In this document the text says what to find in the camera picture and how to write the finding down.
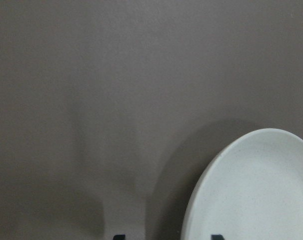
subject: white dish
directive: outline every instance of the white dish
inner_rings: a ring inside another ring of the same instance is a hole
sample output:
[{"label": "white dish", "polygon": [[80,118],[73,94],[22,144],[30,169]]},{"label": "white dish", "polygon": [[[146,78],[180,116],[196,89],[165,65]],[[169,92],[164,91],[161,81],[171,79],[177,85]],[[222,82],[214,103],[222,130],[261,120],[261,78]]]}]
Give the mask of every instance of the white dish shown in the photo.
[{"label": "white dish", "polygon": [[188,203],[181,240],[303,240],[303,140],[273,128],[221,151]]}]

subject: black object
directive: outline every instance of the black object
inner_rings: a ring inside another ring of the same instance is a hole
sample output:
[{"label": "black object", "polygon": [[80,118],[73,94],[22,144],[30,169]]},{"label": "black object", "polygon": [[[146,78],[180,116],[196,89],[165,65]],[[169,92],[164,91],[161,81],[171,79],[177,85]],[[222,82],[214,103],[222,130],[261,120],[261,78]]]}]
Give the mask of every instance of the black object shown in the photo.
[{"label": "black object", "polygon": [[225,240],[223,235],[211,235],[211,240]]},{"label": "black object", "polygon": [[122,234],[122,235],[115,235],[113,236],[112,240],[125,240],[126,235]]}]

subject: plate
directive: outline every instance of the plate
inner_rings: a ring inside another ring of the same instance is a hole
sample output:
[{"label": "plate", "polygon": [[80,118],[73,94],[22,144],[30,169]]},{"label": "plate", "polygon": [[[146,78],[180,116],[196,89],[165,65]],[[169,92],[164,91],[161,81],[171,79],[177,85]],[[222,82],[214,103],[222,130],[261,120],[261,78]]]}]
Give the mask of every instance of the plate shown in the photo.
[{"label": "plate", "polygon": [[303,240],[303,140],[250,132],[222,150],[197,182],[181,240]]}]

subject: white plate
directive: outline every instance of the white plate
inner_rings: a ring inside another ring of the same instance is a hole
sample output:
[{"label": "white plate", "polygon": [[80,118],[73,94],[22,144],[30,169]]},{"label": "white plate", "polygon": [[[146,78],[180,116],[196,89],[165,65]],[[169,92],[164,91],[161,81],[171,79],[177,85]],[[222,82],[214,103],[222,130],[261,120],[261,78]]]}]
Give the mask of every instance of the white plate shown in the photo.
[{"label": "white plate", "polygon": [[188,203],[181,240],[303,240],[303,140],[250,132],[221,151]]}]

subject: gray surface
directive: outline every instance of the gray surface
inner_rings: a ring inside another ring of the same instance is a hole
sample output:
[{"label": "gray surface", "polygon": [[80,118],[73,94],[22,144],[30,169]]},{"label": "gray surface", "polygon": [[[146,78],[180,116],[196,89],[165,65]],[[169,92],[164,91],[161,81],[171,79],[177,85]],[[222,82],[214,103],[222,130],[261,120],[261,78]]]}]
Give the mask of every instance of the gray surface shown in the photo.
[{"label": "gray surface", "polygon": [[303,138],[303,0],[0,1],[0,239],[178,239],[266,127]]}]

